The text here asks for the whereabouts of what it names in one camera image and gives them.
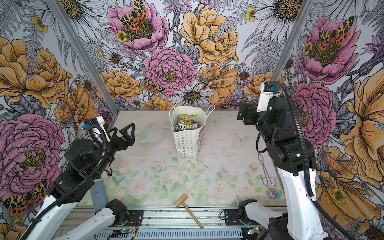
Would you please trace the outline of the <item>green Fox's spring tea bag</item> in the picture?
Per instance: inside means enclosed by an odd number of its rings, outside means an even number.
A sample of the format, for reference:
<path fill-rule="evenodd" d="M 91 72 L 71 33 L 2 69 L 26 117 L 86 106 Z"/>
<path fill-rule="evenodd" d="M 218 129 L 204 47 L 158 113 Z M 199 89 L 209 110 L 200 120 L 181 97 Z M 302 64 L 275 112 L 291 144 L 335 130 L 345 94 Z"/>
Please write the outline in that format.
<path fill-rule="evenodd" d="M 178 123 L 175 125 L 175 132 L 190 130 L 191 125 L 196 121 L 197 114 L 180 114 L 178 115 Z"/>

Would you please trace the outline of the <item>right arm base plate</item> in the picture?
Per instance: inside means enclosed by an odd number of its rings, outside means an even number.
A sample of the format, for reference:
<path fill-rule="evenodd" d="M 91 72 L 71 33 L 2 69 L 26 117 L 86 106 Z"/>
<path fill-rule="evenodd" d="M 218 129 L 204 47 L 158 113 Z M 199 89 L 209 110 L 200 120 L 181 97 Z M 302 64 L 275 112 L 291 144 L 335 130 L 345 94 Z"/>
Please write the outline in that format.
<path fill-rule="evenodd" d="M 250 224 L 241 218 L 237 209 L 224 209 L 224 221 L 226 226 L 246 226 Z"/>

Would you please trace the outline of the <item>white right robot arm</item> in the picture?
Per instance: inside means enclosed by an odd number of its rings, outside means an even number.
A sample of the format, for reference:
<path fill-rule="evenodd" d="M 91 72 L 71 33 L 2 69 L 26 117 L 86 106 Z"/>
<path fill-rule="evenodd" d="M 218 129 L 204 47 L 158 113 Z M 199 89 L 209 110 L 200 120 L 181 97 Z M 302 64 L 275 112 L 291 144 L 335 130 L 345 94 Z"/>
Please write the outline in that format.
<path fill-rule="evenodd" d="M 327 240 L 319 211 L 306 185 L 315 179 L 316 160 L 312 144 L 297 132 L 297 108 L 290 109 L 285 97 L 272 97 L 266 108 L 241 103 L 237 119 L 255 126 L 257 140 L 266 143 L 265 152 L 274 162 L 285 191 L 287 212 L 280 213 L 262 206 L 257 200 L 240 202 L 239 220 L 257 225 L 256 233 L 268 230 L 274 240 Z"/>

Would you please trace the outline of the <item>purple candy bag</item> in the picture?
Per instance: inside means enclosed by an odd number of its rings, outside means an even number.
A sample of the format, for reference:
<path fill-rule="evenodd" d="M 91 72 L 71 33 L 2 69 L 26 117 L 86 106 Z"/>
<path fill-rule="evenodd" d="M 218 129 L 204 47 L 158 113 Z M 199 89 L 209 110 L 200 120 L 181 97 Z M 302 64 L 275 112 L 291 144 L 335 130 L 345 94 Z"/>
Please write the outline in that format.
<path fill-rule="evenodd" d="M 191 125 L 190 130 L 196 130 L 196 129 L 200 128 L 200 127 L 201 127 L 200 123 L 198 123 L 198 122 L 194 122 L 194 123 Z"/>

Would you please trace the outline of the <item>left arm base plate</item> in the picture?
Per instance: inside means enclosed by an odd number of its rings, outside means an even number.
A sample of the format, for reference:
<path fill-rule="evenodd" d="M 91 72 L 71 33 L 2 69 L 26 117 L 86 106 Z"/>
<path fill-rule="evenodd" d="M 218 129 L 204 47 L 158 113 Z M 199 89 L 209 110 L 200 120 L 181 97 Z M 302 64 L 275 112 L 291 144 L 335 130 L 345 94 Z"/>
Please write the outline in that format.
<path fill-rule="evenodd" d="M 119 226 L 140 227 L 144 218 L 143 210 L 127 210 L 123 213 L 123 218 Z"/>

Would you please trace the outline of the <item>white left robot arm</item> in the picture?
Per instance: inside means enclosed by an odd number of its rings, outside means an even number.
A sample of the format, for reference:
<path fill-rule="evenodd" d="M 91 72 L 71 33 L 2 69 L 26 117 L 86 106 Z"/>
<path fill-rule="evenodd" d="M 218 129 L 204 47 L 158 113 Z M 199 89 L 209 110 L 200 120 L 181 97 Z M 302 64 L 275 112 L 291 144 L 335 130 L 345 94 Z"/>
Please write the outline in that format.
<path fill-rule="evenodd" d="M 65 153 L 72 167 L 64 171 L 48 190 L 38 214 L 23 233 L 23 240 L 50 240 L 67 215 L 83 199 L 95 181 L 107 173 L 113 174 L 111 164 L 118 151 L 126 150 L 135 143 L 135 124 L 121 130 L 106 131 L 103 117 L 84 122 L 83 129 L 89 139 L 75 140 Z"/>

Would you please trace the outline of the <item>white flower-print paper bag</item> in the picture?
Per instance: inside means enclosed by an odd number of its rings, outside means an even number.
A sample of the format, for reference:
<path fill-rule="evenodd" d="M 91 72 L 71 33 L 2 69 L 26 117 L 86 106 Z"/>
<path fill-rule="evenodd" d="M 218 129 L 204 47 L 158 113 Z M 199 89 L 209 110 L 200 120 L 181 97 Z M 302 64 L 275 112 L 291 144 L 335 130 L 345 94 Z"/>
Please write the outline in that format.
<path fill-rule="evenodd" d="M 175 139 L 176 150 L 180 159 L 195 159 L 202 145 L 206 122 L 209 115 L 215 110 L 215 106 L 211 105 L 206 111 L 189 106 L 173 106 L 169 112 L 169 119 L 172 124 L 172 132 Z M 180 114 L 197 114 L 196 121 L 201 127 L 196 130 L 187 130 L 175 132 L 174 127 L 178 123 L 178 115 Z"/>

